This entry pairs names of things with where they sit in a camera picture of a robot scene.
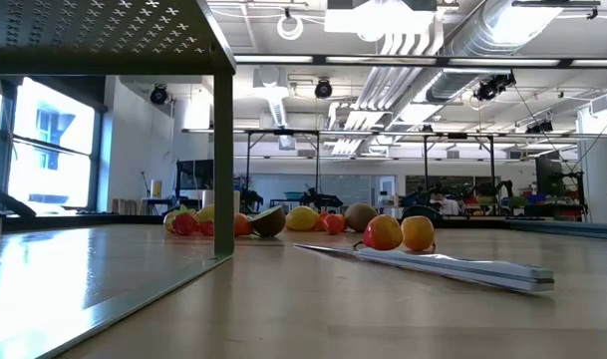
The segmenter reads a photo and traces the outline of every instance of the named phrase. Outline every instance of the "orange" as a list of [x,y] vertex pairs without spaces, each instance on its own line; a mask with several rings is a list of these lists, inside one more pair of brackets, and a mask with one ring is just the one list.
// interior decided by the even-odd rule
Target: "orange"
[[399,222],[387,214],[375,216],[363,233],[363,244],[377,250],[396,249],[402,242],[403,232]]
[[247,220],[245,214],[237,213],[234,216],[234,235],[252,234],[252,225]]
[[434,226],[429,218],[417,215],[403,219],[403,244],[405,247],[421,251],[434,244]]

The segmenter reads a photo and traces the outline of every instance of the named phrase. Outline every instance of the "kiwi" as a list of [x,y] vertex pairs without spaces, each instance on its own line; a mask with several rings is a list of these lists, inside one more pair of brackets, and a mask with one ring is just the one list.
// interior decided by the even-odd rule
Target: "kiwi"
[[345,211],[345,222],[350,228],[362,233],[367,228],[370,220],[377,215],[372,206],[364,203],[354,203]]
[[285,227],[285,212],[280,205],[266,209],[248,219],[255,234],[272,237]]

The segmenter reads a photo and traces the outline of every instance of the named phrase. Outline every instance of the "security camera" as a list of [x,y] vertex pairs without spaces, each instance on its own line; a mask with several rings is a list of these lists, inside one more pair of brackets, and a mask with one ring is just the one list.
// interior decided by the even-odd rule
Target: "security camera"
[[151,102],[155,105],[165,105],[170,101],[170,95],[167,93],[166,85],[154,85],[151,92]]
[[330,85],[330,80],[319,80],[319,83],[316,85],[316,90],[314,90],[314,95],[316,95],[317,99],[327,99],[332,96],[332,86]]

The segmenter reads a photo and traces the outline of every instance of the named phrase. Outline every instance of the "red apple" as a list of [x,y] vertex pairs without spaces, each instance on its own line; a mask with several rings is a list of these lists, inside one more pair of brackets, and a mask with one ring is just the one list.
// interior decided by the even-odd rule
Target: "red apple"
[[387,214],[374,217],[363,233],[363,244],[377,250],[396,249],[401,243],[403,243],[401,225]]
[[344,225],[345,223],[343,217],[337,214],[327,215],[323,220],[323,227],[330,235],[342,232]]

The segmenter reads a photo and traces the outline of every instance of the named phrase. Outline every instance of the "perforated metal panel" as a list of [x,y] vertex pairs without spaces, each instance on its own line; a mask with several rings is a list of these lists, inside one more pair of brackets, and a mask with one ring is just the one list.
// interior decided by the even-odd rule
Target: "perforated metal panel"
[[233,69],[204,0],[0,0],[0,74]]

